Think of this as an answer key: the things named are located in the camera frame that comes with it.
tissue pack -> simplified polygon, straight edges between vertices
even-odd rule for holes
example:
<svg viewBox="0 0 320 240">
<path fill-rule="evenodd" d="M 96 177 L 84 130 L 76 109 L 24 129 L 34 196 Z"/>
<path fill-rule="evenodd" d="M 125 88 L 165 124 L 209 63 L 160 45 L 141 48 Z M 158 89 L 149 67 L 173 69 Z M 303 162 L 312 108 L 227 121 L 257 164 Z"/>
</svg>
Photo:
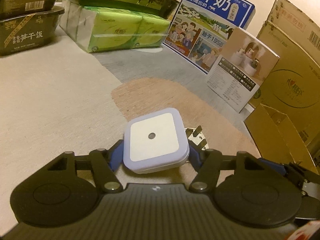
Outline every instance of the tissue pack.
<svg viewBox="0 0 320 240">
<path fill-rule="evenodd" d="M 117 8 L 82 7 L 66 0 L 60 27 L 86 52 L 159 47 L 170 21 Z"/>
</svg>

gray floor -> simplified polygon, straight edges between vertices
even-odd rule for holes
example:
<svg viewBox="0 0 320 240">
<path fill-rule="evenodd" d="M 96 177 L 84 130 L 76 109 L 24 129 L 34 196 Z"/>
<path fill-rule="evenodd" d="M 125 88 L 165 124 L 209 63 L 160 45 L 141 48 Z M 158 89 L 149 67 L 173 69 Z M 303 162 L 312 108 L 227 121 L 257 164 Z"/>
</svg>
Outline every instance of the gray floor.
<svg viewBox="0 0 320 240">
<path fill-rule="evenodd" d="M 205 83 L 205 74 L 166 46 L 160 52 L 143 52 L 137 49 L 109 51 L 93 54 L 122 83 L 142 77 L 155 77 L 178 82 L 226 117 L 249 138 L 243 120 L 249 111 L 240 114 L 233 110 Z"/>
</svg>

